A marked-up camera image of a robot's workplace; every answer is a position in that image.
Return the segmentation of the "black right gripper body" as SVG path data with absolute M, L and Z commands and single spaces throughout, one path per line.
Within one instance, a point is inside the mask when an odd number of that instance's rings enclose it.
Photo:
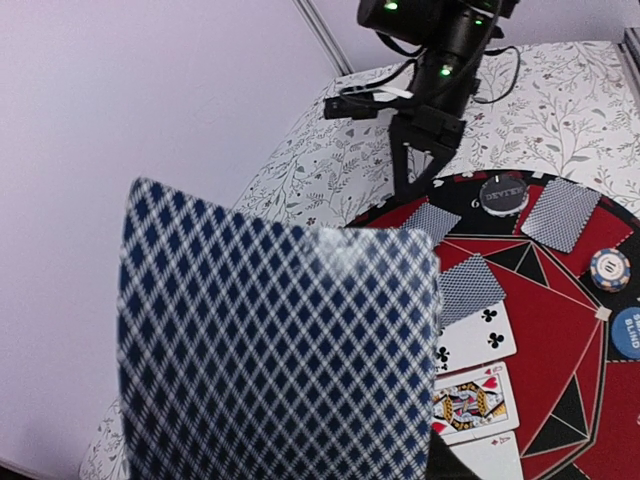
M 416 105 L 396 110 L 438 142 L 456 149 L 462 116 L 477 92 L 476 73 L 489 42 L 502 38 L 501 18 L 510 18 L 515 1 L 361 1 L 357 22 L 376 32 L 392 49 L 398 41 L 418 50 L 407 53 L 414 65 L 407 88 Z M 378 81 L 356 89 L 380 90 Z

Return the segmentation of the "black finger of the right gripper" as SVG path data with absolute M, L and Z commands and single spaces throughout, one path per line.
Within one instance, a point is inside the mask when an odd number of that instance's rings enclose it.
M 393 167 L 394 197 L 396 200 L 413 200 L 428 186 L 435 176 L 430 160 L 427 167 L 414 181 L 409 180 L 408 149 L 413 148 L 427 152 L 433 142 L 429 136 L 420 131 L 405 127 L 390 127 L 389 140 Z

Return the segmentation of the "dealt card seat eight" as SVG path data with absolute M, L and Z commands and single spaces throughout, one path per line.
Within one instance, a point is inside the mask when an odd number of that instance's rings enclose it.
M 424 203 L 402 224 L 401 228 L 424 231 L 430 236 L 433 245 L 438 246 L 461 219 L 460 215 L 430 203 Z

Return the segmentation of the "clear dealer button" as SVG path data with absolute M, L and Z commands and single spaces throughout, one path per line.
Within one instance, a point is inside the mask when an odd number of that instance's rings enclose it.
M 486 213 L 496 217 L 519 214 L 528 202 L 528 185 L 511 174 L 492 176 L 479 191 L 481 207 Z

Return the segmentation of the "dealt card seat ten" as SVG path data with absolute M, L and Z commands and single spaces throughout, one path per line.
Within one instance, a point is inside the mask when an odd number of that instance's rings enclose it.
M 587 187 L 557 178 L 547 183 L 521 226 L 523 234 L 536 242 L 571 253 L 601 194 Z

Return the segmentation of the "three of clubs card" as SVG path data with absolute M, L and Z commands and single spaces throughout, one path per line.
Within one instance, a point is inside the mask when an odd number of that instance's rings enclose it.
M 442 329 L 436 348 L 436 374 L 481 366 L 516 352 L 505 303 L 500 301 Z

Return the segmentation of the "blue white chip stack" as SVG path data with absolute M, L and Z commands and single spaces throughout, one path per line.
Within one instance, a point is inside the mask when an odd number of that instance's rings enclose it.
M 590 276 L 601 290 L 622 291 L 631 280 L 631 263 L 626 255 L 614 248 L 598 250 L 590 262 Z

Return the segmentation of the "blue card deck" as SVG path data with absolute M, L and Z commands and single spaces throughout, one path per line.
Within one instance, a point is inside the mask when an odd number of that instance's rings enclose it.
M 439 261 L 420 230 L 285 225 L 140 178 L 117 300 L 134 479 L 421 479 Z

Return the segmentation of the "queen of hearts card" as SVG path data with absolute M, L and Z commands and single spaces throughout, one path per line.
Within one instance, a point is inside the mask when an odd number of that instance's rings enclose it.
M 435 381 L 433 430 L 447 445 L 486 438 L 520 425 L 505 362 Z

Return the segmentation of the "blue small blind button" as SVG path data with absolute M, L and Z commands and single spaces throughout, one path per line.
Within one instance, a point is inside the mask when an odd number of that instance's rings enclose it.
M 640 308 L 622 310 L 611 327 L 611 340 L 617 351 L 630 360 L 640 359 Z

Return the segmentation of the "ace of diamonds card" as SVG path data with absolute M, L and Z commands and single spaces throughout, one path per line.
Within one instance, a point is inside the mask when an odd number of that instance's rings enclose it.
M 451 450 L 480 479 L 524 479 L 514 431 L 452 445 Z

